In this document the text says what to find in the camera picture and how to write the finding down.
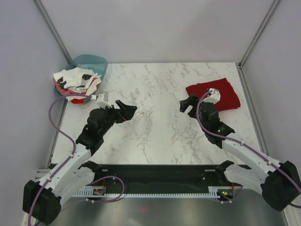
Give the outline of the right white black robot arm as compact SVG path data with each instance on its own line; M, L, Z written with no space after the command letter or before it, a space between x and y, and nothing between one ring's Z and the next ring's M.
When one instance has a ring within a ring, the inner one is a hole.
M277 211L289 205L299 208L293 204L301 194L301 180L296 166L290 161L282 163L256 151L233 128L222 122L216 108L220 99L219 91L210 89L201 98L190 95L180 101L182 113L192 106L188 116L198 121L211 144L236 156L249 167L245 169L232 162L224 162L221 164L222 170L215 174L216 182L223 186L232 182L251 189Z

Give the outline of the white t shirt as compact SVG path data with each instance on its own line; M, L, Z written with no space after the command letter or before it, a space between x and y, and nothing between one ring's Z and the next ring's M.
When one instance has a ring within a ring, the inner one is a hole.
M98 73L92 70L73 68L62 70L53 74L56 88L61 93L81 93L91 95L97 90L97 85L101 83Z

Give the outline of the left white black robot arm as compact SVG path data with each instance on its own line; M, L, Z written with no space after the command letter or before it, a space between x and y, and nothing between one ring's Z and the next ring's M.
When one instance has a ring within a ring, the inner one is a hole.
M126 105L120 100L115 103L117 109L106 101L99 102L99 108L90 112L82 133L72 141L73 150L38 181L26 183L23 211L28 213L28 225L32 218L45 225L51 224L78 190L103 181L98 165L89 159L103 144L108 130L114 124L131 120L137 110L136 106Z

